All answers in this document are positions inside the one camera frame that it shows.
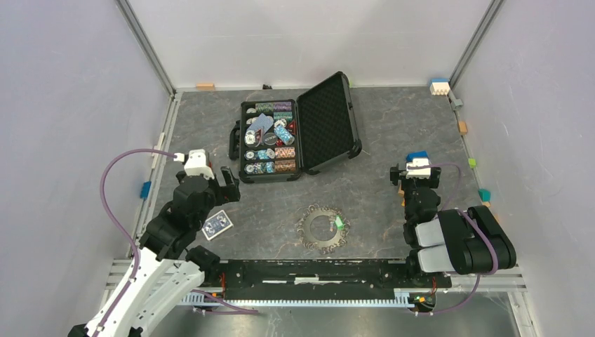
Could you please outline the green key tag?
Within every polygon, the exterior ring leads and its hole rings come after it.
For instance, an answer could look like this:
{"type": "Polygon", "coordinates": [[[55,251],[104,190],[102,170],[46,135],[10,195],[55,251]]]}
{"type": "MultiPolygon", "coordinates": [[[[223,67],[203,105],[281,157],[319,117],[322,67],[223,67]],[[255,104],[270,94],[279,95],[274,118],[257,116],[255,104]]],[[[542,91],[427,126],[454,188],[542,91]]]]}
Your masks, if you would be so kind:
{"type": "Polygon", "coordinates": [[[343,222],[343,220],[341,219],[341,217],[339,216],[330,216],[329,218],[329,224],[330,224],[330,228],[329,230],[331,232],[334,232],[336,230],[344,230],[345,228],[345,223],[343,222]]]}

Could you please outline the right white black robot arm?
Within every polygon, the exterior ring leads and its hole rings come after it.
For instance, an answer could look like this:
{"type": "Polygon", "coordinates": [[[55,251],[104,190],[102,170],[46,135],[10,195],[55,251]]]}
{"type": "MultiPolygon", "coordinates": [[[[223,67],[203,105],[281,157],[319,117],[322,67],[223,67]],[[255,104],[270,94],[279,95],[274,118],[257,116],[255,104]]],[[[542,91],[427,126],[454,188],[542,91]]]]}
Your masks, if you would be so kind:
{"type": "Polygon", "coordinates": [[[437,194],[441,165],[414,158],[391,167],[389,179],[403,195],[403,238],[412,250],[405,276],[424,286],[435,273],[491,275],[516,266],[514,245],[485,206],[447,209],[437,194]]]}

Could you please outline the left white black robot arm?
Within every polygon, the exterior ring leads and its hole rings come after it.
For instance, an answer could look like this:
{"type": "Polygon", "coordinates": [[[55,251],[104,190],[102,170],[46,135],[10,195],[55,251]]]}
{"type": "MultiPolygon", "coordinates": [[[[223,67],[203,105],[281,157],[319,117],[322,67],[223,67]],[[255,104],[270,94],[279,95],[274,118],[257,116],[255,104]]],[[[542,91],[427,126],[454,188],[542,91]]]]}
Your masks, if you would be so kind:
{"type": "Polygon", "coordinates": [[[131,268],[99,313],[73,326],[69,336],[150,336],[191,290],[220,278],[220,257],[202,246],[190,249],[210,211],[240,199],[239,179],[221,168],[226,184],[182,171],[173,198],[141,236],[131,268]]]}

